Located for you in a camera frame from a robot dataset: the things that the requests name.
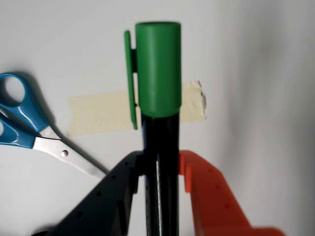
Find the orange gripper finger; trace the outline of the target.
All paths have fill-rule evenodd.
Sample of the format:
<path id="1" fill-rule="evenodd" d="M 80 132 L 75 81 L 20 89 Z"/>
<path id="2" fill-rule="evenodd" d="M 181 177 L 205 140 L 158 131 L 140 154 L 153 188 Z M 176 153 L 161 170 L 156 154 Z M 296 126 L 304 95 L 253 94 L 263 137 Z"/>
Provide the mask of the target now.
<path id="1" fill-rule="evenodd" d="M 190 194 L 197 236 L 282 236 L 274 227 L 253 227 L 240 208 L 223 174 L 197 153 L 182 150 L 178 173 Z"/>

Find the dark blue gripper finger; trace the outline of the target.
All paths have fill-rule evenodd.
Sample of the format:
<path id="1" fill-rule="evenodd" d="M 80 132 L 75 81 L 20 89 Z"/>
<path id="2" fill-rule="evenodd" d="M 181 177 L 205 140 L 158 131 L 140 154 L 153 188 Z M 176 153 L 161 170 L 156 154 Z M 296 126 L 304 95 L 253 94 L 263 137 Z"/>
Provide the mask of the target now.
<path id="1" fill-rule="evenodd" d="M 142 151 L 133 151 L 57 226 L 39 236 L 126 236 Z"/>

